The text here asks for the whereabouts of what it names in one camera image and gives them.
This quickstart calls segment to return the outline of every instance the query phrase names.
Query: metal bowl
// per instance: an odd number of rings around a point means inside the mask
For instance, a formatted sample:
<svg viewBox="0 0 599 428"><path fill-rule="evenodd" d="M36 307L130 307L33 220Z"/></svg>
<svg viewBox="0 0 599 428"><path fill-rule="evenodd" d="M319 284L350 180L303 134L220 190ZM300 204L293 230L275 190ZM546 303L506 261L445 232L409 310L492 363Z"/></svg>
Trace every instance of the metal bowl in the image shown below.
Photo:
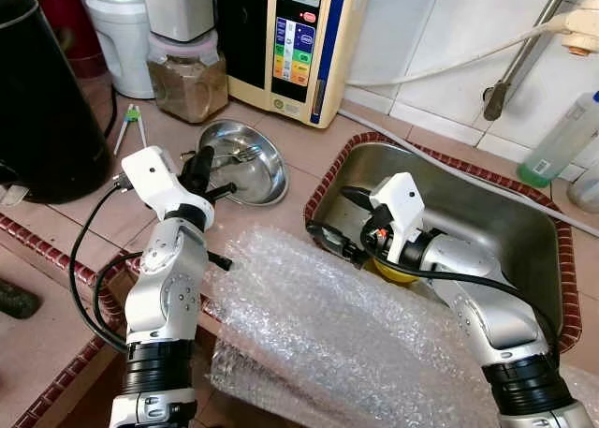
<svg viewBox="0 0 599 428"><path fill-rule="evenodd" d="M210 145L214 149L211 184L233 182L238 190L230 199L252 206L272 205L280 201L289 187L289 174L283 157L264 135L250 126L228 119L204 127L197 149ZM236 154L249 146L260 147L256 159L248 162L221 161L219 156Z"/></svg>

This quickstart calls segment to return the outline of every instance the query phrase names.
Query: sink basin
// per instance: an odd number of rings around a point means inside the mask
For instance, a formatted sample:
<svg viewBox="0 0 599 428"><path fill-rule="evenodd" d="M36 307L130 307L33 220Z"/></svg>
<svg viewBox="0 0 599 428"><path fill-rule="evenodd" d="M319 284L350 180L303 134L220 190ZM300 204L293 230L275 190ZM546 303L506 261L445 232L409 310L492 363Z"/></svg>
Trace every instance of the sink basin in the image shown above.
<svg viewBox="0 0 599 428"><path fill-rule="evenodd" d="M315 201L320 201L314 204L313 198L313 205L306 207L308 218L330 224L359 243L359 232L369 214L345 199L341 187L373 189L389 175L410 172L426 205L425 228L438 228L488 248L501 261L505 277L538 304L557 327L562 326L558 236L549 217L468 184L388 143L359 143L347 150L338 159L342 164L333 166L314 194L318 197Z"/></svg>

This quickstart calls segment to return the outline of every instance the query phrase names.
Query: pink container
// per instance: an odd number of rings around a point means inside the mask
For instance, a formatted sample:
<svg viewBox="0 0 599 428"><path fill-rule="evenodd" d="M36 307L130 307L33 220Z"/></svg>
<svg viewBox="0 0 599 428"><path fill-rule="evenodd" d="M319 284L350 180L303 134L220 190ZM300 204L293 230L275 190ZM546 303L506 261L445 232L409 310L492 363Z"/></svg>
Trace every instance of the pink container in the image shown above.
<svg viewBox="0 0 599 428"><path fill-rule="evenodd" d="M41 7L61 43L75 75L82 79L106 71L95 30L81 0L42 0Z"/></svg>

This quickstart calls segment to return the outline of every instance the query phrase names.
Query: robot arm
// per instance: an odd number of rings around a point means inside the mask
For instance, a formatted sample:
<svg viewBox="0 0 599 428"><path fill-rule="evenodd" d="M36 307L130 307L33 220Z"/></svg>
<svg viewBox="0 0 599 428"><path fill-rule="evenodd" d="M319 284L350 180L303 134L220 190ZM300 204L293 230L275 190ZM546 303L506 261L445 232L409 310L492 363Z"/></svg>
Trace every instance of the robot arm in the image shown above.
<svg viewBox="0 0 599 428"><path fill-rule="evenodd" d="M190 361L199 284L210 255L203 231L214 219L213 200L234 192L231 186L206 192L212 156L210 148L197 154L181 177L158 147L123 160L124 173L159 222L125 303L126 372L123 394L112 404L110 428L187 427L196 414Z"/></svg>
<svg viewBox="0 0 599 428"><path fill-rule="evenodd" d="M512 286L504 278L499 260L477 245L423 230L424 203L409 173L385 179L372 192L347 187L342 193L373 217L363 230L362 244L377 246L379 260L402 265L403 270L458 273L483 277ZM321 234L329 228L309 226ZM336 236L341 256L363 258L356 245ZM464 331L485 378L491 385L503 428L592 428L584 406L574 400L559 375L557 359L533 309L523 300L496 288L458 279L426 279L452 309Z"/></svg>

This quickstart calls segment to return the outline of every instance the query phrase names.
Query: white hose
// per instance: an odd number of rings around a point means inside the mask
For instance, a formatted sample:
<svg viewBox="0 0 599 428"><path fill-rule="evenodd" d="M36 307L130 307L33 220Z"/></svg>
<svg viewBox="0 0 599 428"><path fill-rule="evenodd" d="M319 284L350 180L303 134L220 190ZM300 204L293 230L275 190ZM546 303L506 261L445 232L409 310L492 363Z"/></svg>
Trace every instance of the white hose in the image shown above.
<svg viewBox="0 0 599 428"><path fill-rule="evenodd" d="M397 77L395 79L389 79L389 80L385 80L385 81L348 80L346 82L346 84L349 84L351 86L384 86L384 85L390 85L390 84L402 84L402 83L407 83L409 81L421 80L421 79L430 77L431 75L437 75L437 74L440 74L447 70L455 69L456 67L470 65L471 63L474 63L478 60L481 60L483 58L491 56L494 53L504 51L505 49L508 49L508 48L518 44L519 42L525 41L526 39L528 39L530 37L536 37L546 31L554 30L555 28L556 27L551 22L541 23L539 25L536 25L535 28L533 28L532 30L527 31L518 37L514 37L514 38L510 39L509 41L506 41L504 44L501 44L501 45L491 49L490 51L478 53L468 59L465 59L465 60L462 59L462 60L456 61L452 64L446 65L446 66L436 67L434 69L417 72L414 75L405 75L402 77Z"/></svg>
<svg viewBox="0 0 599 428"><path fill-rule="evenodd" d="M599 229L594 229L593 227L583 224L582 222L579 222L576 219L565 215L564 213L560 213L558 211L554 211L554 210L548 208L547 206L540 205L539 203L536 203L535 201L532 201L526 197L523 197L520 194L507 191L505 189L502 189L501 187L497 187L493 184L487 183L487 182L479 180L471 175L463 173L460 170L454 169L454 168L448 166L447 164L425 154L424 152L417 149L414 145L412 145L407 140L403 140L399 136L396 136L393 133L391 133L390 131L385 130L383 127L381 127L377 124L374 124L371 121L369 121L368 119L364 119L363 117L360 117L360 116L354 114L353 112L349 112L346 110L339 110L339 114L341 114L341 116L344 116L348 119L351 119L352 121L355 121L359 124L367 126L368 128L370 128L372 130L378 131L379 133L390 138L391 140L394 140L395 142L397 142L404 149L406 149L406 150L412 152L414 155L419 156L422 159L430 162L437 168L442 169L447 173L450 173L454 177L461 178L462 180L464 180L470 184L473 184L474 186L478 186L478 187L485 189L489 192L492 192L499 196L505 197L506 199L510 199L510 200L516 201L518 203L522 203L523 205L526 205L529 208L533 208L537 211L540 211L541 213L544 213L550 217L553 217L554 219L561 220L572 227L581 229L582 231L589 233L590 235L594 236L595 238L599 238Z"/></svg>

